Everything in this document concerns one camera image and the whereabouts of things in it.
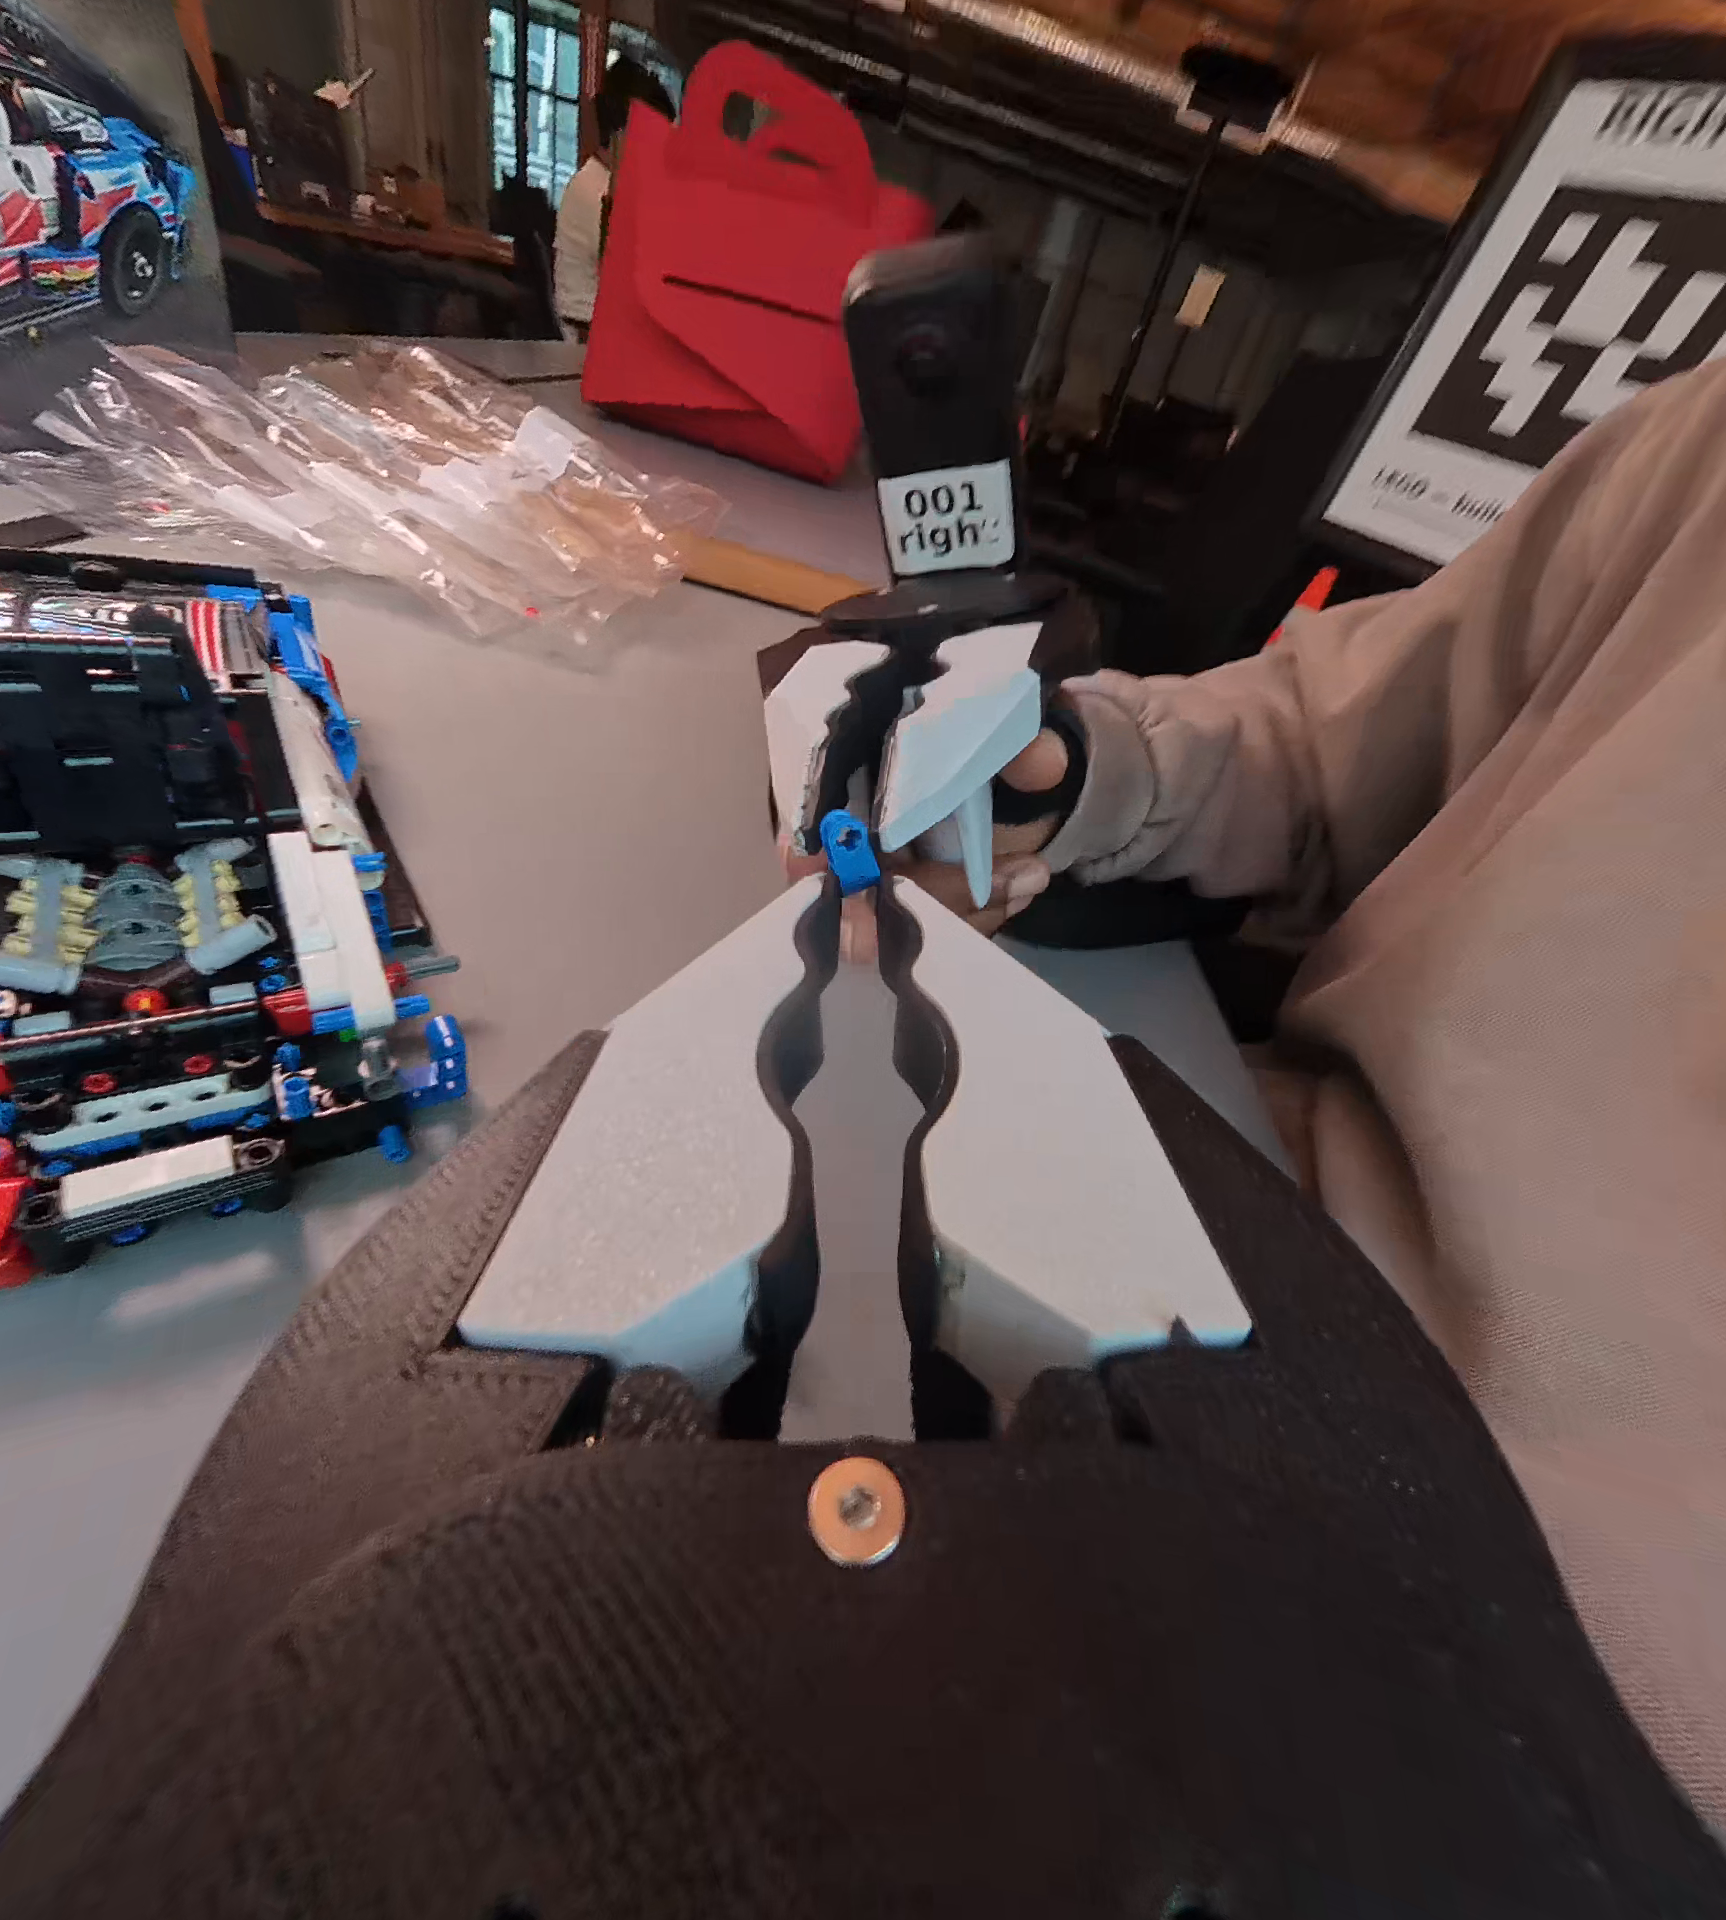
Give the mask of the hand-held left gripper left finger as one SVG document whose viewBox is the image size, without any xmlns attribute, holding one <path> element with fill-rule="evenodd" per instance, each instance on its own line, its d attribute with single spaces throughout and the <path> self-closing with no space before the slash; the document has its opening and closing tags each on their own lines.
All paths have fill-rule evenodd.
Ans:
<svg viewBox="0 0 1726 1920">
<path fill-rule="evenodd" d="M 820 1289 L 797 1121 L 820 995 L 828 881 L 803 878 L 610 1024 L 458 1337 L 670 1366 L 704 1393 L 788 1374 Z"/>
</svg>

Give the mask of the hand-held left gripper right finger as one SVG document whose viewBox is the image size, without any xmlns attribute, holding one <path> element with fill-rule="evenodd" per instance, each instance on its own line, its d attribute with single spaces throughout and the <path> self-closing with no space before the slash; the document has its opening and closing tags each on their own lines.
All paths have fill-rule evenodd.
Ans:
<svg viewBox="0 0 1726 1920">
<path fill-rule="evenodd" d="M 899 1307 L 912 1362 L 1021 1393 L 1191 1337 L 1249 1337 L 1118 1039 L 918 881 L 881 891 L 905 1144 Z"/>
</svg>

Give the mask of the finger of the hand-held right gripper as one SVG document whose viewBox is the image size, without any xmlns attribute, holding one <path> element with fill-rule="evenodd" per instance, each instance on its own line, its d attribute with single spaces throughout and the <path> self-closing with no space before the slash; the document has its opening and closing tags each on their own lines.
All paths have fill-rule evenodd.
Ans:
<svg viewBox="0 0 1726 1920">
<path fill-rule="evenodd" d="M 1045 724 L 1039 630 L 1045 617 L 1006 617 L 934 646 L 934 675 L 881 755 L 879 840 L 890 852 L 948 820 L 960 857 L 992 857 L 992 776 Z"/>
<path fill-rule="evenodd" d="M 881 663 L 881 643 L 828 635 L 828 643 L 809 643 L 765 691 L 771 803 L 777 803 L 777 838 L 788 849 L 809 849 L 820 815 L 834 810 L 820 799 L 828 748 L 834 748 L 840 718 L 854 705 L 854 679 L 869 675 L 879 663 Z"/>
</svg>

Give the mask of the person's right forearm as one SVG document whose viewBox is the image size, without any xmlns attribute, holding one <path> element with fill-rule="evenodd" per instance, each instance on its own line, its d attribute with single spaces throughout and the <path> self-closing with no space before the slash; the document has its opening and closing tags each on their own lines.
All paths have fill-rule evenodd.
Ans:
<svg viewBox="0 0 1726 1920">
<path fill-rule="evenodd" d="M 1208 675 L 1069 679 L 1082 794 L 1045 871 L 1191 881 L 1335 923 L 1456 799 L 1498 794 L 1563 724 L 1709 635 L 1726 574 L 1726 355 L 1583 431 L 1423 585 L 1297 612 Z"/>
</svg>

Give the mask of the grey desk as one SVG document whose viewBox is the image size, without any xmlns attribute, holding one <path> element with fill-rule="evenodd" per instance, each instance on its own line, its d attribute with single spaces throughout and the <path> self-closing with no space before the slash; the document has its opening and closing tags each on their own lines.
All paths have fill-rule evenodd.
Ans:
<svg viewBox="0 0 1726 1920">
<path fill-rule="evenodd" d="M 632 470 L 728 503 L 728 542 L 881 582 L 869 486 L 797 486 L 583 412 L 565 345 L 448 345 L 590 425 Z M 214 1431 L 302 1296 L 561 1043 L 610 1026 L 781 891 L 755 655 L 803 617 L 670 585 L 603 617 L 590 659 L 472 643 L 403 593 L 302 585 L 363 718 L 375 803 L 458 976 L 472 1097 L 418 1121 L 411 1166 L 302 1171 L 266 1218 L 178 1218 L 78 1271 L 0 1289 L 0 1816 L 97 1680 Z M 1186 943 L 1032 957 L 1074 1002 L 1134 1030 L 1271 1166 L 1291 1156 Z M 869 963 L 828 988 L 813 1144 L 820 1307 L 781 1440 L 912 1435 L 896 1298 L 899 1144 L 918 1097 Z"/>
</svg>

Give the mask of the person's right hand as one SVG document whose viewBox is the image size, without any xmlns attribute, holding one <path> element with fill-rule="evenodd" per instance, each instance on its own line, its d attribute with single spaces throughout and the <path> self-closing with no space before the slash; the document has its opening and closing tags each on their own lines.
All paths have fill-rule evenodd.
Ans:
<svg viewBox="0 0 1726 1920">
<path fill-rule="evenodd" d="M 1001 776 L 990 781 L 990 794 L 992 794 L 990 901 L 972 891 L 960 857 L 928 852 L 920 840 L 879 852 L 879 867 L 881 867 L 879 891 L 896 891 L 890 881 L 905 878 L 912 887 L 939 901 L 948 916 L 960 916 L 972 933 L 992 935 L 1032 901 L 1045 901 L 1045 887 L 1050 887 L 1045 849 L 1053 840 L 1053 829 L 1069 827 L 1069 810 L 1074 810 L 1074 799 L 1060 799 L 1060 785 L 1074 781 L 1074 794 L 1082 794 L 1082 776 L 1091 776 L 1082 724 L 1074 718 L 1069 705 L 1053 705 L 1045 729 L 1010 765 L 1001 765 Z"/>
</svg>

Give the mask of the cardboard strip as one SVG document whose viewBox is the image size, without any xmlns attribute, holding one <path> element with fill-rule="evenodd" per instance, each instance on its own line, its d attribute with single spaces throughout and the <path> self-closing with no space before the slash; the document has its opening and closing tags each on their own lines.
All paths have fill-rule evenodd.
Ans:
<svg viewBox="0 0 1726 1920">
<path fill-rule="evenodd" d="M 777 612 L 803 612 L 803 617 L 820 617 L 828 609 L 879 593 L 854 574 L 777 560 L 777 552 L 721 542 L 721 537 L 677 537 L 677 552 L 680 552 L 689 585 L 721 593 L 739 600 L 759 600 Z"/>
</svg>

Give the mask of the red felt bag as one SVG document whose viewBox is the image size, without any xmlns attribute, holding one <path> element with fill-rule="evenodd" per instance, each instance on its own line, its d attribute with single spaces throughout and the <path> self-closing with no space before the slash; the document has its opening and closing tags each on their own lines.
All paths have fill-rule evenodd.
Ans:
<svg viewBox="0 0 1726 1920">
<path fill-rule="evenodd" d="M 840 486 L 862 444 L 847 272 L 934 231 L 920 195 L 879 176 L 841 100 L 728 38 L 677 123 L 649 108 L 624 123 L 583 401 Z"/>
</svg>

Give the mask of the clear plastic bag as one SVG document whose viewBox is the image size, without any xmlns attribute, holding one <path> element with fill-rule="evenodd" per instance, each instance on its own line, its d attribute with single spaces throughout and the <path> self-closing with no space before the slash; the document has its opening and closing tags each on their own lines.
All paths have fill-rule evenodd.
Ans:
<svg viewBox="0 0 1726 1920">
<path fill-rule="evenodd" d="M 338 473 L 251 378 L 168 345 L 106 345 L 29 425 L 0 425 L 0 486 L 78 527 L 313 546 L 354 513 Z"/>
<path fill-rule="evenodd" d="M 728 527 L 721 492 L 635 470 L 540 383 L 440 345 L 287 349 L 251 397 L 335 531 L 481 643 L 599 659 Z"/>
</svg>

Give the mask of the person's beige sweater torso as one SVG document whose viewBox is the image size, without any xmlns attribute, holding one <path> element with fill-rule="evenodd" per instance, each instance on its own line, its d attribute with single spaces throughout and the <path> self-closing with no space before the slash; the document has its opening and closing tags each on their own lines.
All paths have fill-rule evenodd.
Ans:
<svg viewBox="0 0 1726 1920">
<path fill-rule="evenodd" d="M 1440 815 L 1321 933 L 1291 1039 L 1321 1208 L 1451 1357 L 1568 1606 L 1726 1843 L 1726 742 L 1595 742 Z"/>
</svg>

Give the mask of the toy brick car model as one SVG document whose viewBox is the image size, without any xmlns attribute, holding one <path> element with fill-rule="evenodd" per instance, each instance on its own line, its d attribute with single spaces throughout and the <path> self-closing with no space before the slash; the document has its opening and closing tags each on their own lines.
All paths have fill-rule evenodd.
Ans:
<svg viewBox="0 0 1726 1920">
<path fill-rule="evenodd" d="M 458 961 L 386 935 L 332 785 L 305 829 L 0 852 L 0 1289 L 287 1209 L 302 1166 L 403 1166 L 418 1116 L 470 1097 L 424 995 Z"/>
</svg>

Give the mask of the wooden background table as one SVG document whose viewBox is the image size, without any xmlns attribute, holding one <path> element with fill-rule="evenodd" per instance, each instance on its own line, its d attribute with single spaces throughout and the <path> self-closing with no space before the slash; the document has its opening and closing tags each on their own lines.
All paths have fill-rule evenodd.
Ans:
<svg viewBox="0 0 1726 1920">
<path fill-rule="evenodd" d="M 321 206 L 278 206 L 266 195 L 259 195 L 251 206 L 266 231 L 332 237 L 371 250 L 411 250 L 437 264 L 472 264 L 472 266 L 516 272 L 516 239 L 491 231 L 405 231 L 405 223 L 377 223 L 377 215 L 354 215 L 354 212 L 321 212 Z"/>
</svg>

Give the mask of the framed marker sign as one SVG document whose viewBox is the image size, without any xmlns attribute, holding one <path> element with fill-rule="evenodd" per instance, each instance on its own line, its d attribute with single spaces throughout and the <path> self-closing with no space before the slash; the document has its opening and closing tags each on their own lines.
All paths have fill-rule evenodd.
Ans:
<svg viewBox="0 0 1726 1920">
<path fill-rule="evenodd" d="M 1311 542 L 1423 582 L 1648 383 L 1726 355 L 1726 38 L 1563 45 L 1335 452 Z"/>
</svg>

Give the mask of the printed toy car box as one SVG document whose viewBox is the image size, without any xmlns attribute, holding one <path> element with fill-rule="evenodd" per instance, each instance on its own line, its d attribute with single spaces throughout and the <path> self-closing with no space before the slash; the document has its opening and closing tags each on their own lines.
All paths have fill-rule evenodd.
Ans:
<svg viewBox="0 0 1726 1920">
<path fill-rule="evenodd" d="M 168 0 L 0 0 L 0 444 L 98 345 L 233 349 Z"/>
</svg>

